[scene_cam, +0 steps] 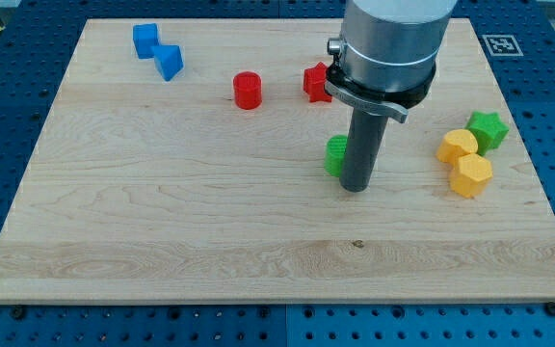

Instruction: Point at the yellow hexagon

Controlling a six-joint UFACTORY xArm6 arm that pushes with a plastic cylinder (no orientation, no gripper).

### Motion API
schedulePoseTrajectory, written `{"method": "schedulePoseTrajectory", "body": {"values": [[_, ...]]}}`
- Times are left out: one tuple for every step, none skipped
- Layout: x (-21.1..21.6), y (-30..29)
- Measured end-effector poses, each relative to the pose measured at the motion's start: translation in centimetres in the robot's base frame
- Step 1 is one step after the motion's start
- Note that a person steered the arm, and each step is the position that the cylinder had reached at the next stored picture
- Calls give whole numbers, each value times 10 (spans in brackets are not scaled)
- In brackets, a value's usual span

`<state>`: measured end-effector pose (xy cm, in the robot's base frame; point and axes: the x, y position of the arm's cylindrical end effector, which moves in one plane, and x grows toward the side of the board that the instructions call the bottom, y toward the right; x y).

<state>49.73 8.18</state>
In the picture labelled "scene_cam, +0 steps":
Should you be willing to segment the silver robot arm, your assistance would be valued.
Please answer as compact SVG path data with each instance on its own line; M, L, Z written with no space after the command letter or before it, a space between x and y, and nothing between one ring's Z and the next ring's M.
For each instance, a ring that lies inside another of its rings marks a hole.
M348 0L325 91L356 111L406 121L427 95L456 0Z

